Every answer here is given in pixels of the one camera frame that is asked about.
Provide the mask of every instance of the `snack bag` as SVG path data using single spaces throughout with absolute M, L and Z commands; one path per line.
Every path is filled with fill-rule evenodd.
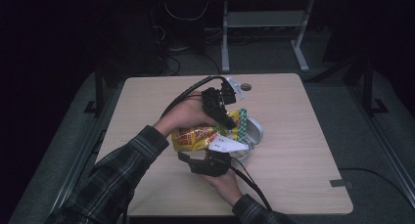
M 239 109 L 228 113 L 237 127 L 227 129 L 223 125 L 182 128 L 171 133 L 171 141 L 176 152 L 192 152 L 207 149 L 217 134 L 238 142 L 245 140 L 247 131 L 247 110 Z

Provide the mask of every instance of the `hand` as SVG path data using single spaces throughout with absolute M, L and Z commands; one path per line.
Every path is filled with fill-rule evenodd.
M 234 206 L 242 197 L 241 190 L 236 181 L 235 172 L 232 169 L 228 169 L 225 174 L 218 177 L 200 176 L 206 179 L 217 193 L 231 206 Z
M 203 109 L 202 94 L 194 91 L 189 97 L 176 105 L 165 116 L 163 116 L 154 127 L 165 137 L 173 130 L 189 128 L 201 124 L 217 124 Z

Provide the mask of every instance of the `gray carpet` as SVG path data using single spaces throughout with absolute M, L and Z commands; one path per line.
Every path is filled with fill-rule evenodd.
M 313 77 L 332 64 L 321 62 L 330 33 L 309 32 L 302 49 L 310 66 L 310 72 L 302 73 L 290 46 L 292 34 L 278 33 L 273 38 L 257 39 L 251 44 L 234 45 L 229 48 L 230 74 L 294 72 L 302 79 Z M 206 46 L 206 56 L 189 50 L 172 54 L 180 63 L 179 75 L 217 74 L 220 66 L 220 46 Z M 168 60 L 171 71 L 178 63 Z M 370 127 L 370 120 L 376 120 L 408 169 L 415 174 L 414 145 L 415 120 L 394 95 L 388 81 L 375 75 L 374 97 L 382 99 L 390 113 L 377 114 L 374 119 L 362 111 L 355 93 L 361 88 L 350 89 L 341 79 L 344 70 L 335 73 L 320 83 L 306 83 L 305 90 L 314 107 L 317 118 L 326 136 L 333 157 L 339 168 L 370 169 L 399 187 L 376 134 Z M 106 97 L 107 114 L 100 125 L 108 125 L 121 87 L 108 90 Z M 80 145 L 91 128 L 100 119 L 84 114 L 87 103 L 94 100 L 93 77 L 88 78 L 68 111 L 66 119 L 57 133 L 50 149 L 28 186 L 11 223 L 42 223 L 54 205 L 54 201 L 65 185 Z M 81 180 L 87 174 L 95 158 L 89 159 Z M 402 195 L 382 177 L 363 170 L 341 170 L 348 183 L 348 192 L 354 211 L 348 215 L 296 215 L 299 223 L 413 223 L 414 208 Z

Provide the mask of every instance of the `flannel shirt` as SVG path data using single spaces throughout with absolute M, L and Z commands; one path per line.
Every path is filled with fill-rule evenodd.
M 46 223 L 116 223 L 150 165 L 168 146 L 167 140 L 146 126 L 126 145 L 102 158 L 88 180 L 50 214 Z M 244 195 L 232 211 L 242 223 L 280 223 L 281 213 Z

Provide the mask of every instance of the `dark background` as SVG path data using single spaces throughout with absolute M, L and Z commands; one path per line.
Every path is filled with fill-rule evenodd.
M 415 115 L 412 2 L 317 0 L 310 27 L 334 31 L 328 61 L 365 52 Z M 161 72 L 149 8 L 143 2 L 0 0 L 1 223 L 9 220 L 76 91 L 96 66 L 110 84 Z M 220 8 L 208 11 L 207 18 L 220 14 Z

